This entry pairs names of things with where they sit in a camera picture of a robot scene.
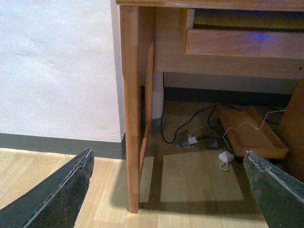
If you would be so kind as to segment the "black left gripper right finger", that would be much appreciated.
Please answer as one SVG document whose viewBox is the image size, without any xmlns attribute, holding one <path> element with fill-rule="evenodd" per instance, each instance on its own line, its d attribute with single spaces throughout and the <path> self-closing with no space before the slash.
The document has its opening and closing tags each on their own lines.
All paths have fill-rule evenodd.
<svg viewBox="0 0 304 228">
<path fill-rule="evenodd" d="M 243 160 L 254 197 L 270 228 L 304 226 L 304 183 L 253 151 Z"/>
</svg>

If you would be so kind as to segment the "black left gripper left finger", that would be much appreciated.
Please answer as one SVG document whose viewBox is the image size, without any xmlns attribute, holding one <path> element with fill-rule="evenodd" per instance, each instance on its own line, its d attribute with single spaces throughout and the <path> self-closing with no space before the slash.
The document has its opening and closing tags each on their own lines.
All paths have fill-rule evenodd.
<svg viewBox="0 0 304 228">
<path fill-rule="evenodd" d="M 2 228 L 72 228 L 94 169 L 86 148 L 26 194 L 0 211 Z"/>
</svg>

